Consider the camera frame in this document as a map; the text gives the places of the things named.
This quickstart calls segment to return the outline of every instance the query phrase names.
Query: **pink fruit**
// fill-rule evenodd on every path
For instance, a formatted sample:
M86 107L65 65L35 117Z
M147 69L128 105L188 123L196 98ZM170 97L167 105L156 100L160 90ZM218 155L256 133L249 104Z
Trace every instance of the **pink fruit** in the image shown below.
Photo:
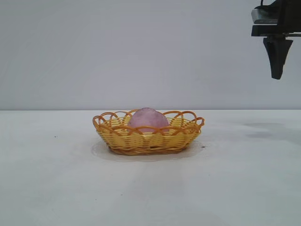
M162 128L169 126L167 118L160 112L157 112L156 110L152 108L142 108L134 113L132 118L130 119L128 123L129 127L137 128L140 126L152 126L155 128ZM144 128L139 129L142 133L144 132L153 132L154 129Z

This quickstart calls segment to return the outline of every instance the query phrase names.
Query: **white wall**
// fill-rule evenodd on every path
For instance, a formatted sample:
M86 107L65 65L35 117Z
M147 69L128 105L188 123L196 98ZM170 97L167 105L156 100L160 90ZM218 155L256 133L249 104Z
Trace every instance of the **white wall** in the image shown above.
M271 79L259 4L1 0L0 109L301 109L301 39Z

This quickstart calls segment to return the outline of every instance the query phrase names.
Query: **wicker basket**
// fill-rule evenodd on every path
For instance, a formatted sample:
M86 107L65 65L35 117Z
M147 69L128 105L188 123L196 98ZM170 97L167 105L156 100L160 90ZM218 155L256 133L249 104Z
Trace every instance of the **wicker basket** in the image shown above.
M169 121L168 127L131 128L127 123L136 111L106 112L93 118L97 133L113 152L123 155L179 153L201 134L205 122L191 111L169 111L163 113ZM192 120L184 117L188 114ZM142 133L139 129L143 128L152 128L154 132Z

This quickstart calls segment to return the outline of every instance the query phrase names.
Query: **white tabletop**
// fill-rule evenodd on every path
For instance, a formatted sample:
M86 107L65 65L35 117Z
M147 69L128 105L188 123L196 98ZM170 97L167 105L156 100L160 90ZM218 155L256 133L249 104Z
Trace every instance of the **white tabletop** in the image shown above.
M0 112L1 226L300 226L301 111L195 111L176 155L108 152L102 111Z

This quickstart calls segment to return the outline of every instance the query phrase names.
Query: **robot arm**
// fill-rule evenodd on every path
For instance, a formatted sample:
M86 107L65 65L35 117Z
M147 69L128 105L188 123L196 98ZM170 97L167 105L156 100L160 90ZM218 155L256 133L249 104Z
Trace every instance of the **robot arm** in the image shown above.
M272 78L280 79L283 66L293 40L301 37L301 0L275 0L270 5L261 5L252 11L252 36L264 37Z

